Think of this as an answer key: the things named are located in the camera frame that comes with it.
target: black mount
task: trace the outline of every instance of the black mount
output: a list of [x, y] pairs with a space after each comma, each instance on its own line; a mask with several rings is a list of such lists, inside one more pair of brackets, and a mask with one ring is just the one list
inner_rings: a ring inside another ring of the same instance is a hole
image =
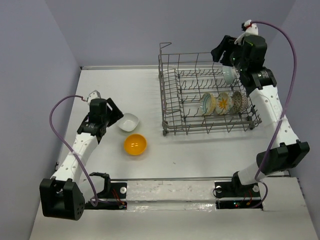
[[71, 179], [59, 181], [44, 178], [39, 189], [42, 213], [45, 217], [80, 219], [85, 208], [85, 198]]
[[[216, 209], [248, 209], [261, 201], [257, 183], [241, 185], [241, 183], [238, 184], [235, 180], [236, 178], [233, 177], [232, 181], [214, 182], [213, 195], [218, 199], [215, 202]], [[252, 198], [250, 200], [245, 200], [245, 197], [250, 196], [255, 198], [255, 200], [252, 200]], [[262, 209], [262, 205], [260, 204], [256, 208]]]

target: screw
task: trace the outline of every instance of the screw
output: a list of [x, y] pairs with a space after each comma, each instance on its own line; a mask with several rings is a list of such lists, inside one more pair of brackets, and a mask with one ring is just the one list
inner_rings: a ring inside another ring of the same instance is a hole
[[220, 194], [222, 193], [222, 187], [221, 186], [216, 186], [215, 191]]
[[255, 193], [258, 193], [259, 192], [259, 187], [257, 185], [253, 186], [252, 190], [255, 192]]
[[120, 193], [125, 194], [127, 192], [127, 189], [123, 186], [120, 188]]

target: small bowl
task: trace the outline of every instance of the small bowl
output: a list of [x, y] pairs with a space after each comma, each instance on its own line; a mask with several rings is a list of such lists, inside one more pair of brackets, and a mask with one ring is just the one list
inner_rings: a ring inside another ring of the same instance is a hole
[[219, 115], [227, 114], [230, 109], [233, 107], [232, 98], [229, 96], [227, 92], [221, 92], [216, 99], [217, 104], [215, 111]]
[[140, 134], [132, 134], [126, 138], [123, 147], [130, 155], [140, 155], [147, 148], [147, 140]]
[[232, 84], [237, 78], [236, 69], [231, 66], [222, 66], [224, 81], [226, 84]]
[[244, 110], [246, 110], [249, 105], [249, 100], [247, 98], [247, 95], [242, 92], [241, 96], [242, 96], [242, 104], [241, 104], [241, 108], [239, 110], [239, 113], [242, 113]]
[[241, 106], [242, 106], [242, 95], [241, 92], [235, 91], [232, 95], [232, 101], [233, 101], [233, 107], [232, 112], [237, 114], [240, 112]]
[[135, 130], [139, 123], [139, 118], [131, 113], [125, 113], [123, 117], [117, 122], [119, 128], [126, 132]]
[[210, 115], [217, 106], [216, 98], [209, 92], [205, 92], [200, 99], [200, 109], [203, 115]]

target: white bowl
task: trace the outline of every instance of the white bowl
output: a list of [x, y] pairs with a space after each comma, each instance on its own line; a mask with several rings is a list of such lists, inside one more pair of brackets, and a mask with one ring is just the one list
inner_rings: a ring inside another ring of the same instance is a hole
[[210, 115], [217, 106], [216, 98], [209, 92], [205, 92], [200, 99], [200, 109], [203, 115]]
[[117, 122], [117, 125], [123, 131], [131, 132], [131, 131], [135, 130], [138, 123], [139, 123], [139, 119], [135, 115], [133, 115], [131, 113], [125, 113], [123, 115], [123, 118], [121, 118]]
[[230, 66], [222, 66], [224, 81], [226, 84], [232, 84], [237, 78], [236, 69]]

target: black base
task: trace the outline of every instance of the black base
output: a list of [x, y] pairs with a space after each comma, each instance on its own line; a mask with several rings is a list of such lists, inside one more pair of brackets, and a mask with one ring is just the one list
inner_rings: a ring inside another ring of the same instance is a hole
[[85, 198], [71, 179], [59, 181], [44, 178], [39, 187], [42, 213], [45, 217], [79, 220]]
[[257, 183], [251, 184], [251, 185], [246, 185], [246, 188], [242, 189], [236, 189], [234, 188], [233, 182], [232, 181], [217, 181], [214, 183], [214, 190], [213, 190], [213, 195], [217, 199], [222, 199], [222, 198], [243, 198], [245, 195], [248, 197], [249, 196], [249, 191], [252, 194], [253, 198], [260, 198], [260, 192], [255, 192], [253, 191], [254, 186], [258, 186]]
[[[127, 193], [122, 194], [120, 189], [124, 187], [127, 188], [126, 182], [111, 182], [110, 183], [110, 190], [109, 192], [100, 192], [98, 193], [98, 198], [100, 199], [110, 199], [115, 200], [113, 195], [113, 191], [117, 193], [120, 199], [126, 199]], [[110, 201], [110, 202], [99, 202], [97, 206], [92, 206], [90, 202], [85, 204], [86, 210], [126, 210], [127, 209], [127, 202], [123, 201], [123, 204], [120, 204], [117, 201]]]
[[[257, 205], [261, 200], [252, 200], [249, 205], [247, 205], [250, 201], [216, 201], [215, 208], [218, 209], [249, 209], [254, 205]], [[259, 206], [255, 207], [254, 209], [262, 209], [263, 206], [260, 204]]]

